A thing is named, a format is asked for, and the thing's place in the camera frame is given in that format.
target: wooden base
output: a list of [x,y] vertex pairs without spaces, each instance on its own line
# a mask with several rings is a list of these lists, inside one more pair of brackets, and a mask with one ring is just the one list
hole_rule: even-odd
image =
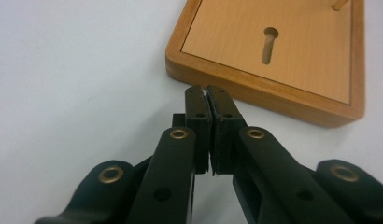
[[168,74],[318,125],[363,115],[363,1],[189,0]]

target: wooden edge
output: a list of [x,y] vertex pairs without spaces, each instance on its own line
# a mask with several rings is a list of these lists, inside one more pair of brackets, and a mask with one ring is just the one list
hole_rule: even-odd
[[208,60],[182,52],[184,41],[201,1],[188,0],[168,42],[165,63],[170,77],[192,85],[222,86],[234,98],[325,127],[338,127],[363,116],[363,0],[355,0],[352,9],[350,105],[232,67],[216,66]]

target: white table surface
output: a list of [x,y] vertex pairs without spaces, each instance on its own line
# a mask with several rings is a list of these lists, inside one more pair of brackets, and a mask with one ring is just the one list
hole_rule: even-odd
[[[0,1],[0,224],[57,215],[109,160],[150,156],[189,85],[164,51],[185,0]],[[366,1],[366,113],[325,129],[235,101],[301,164],[337,158],[383,183],[383,0]],[[193,223],[246,223],[231,177],[196,177]]]

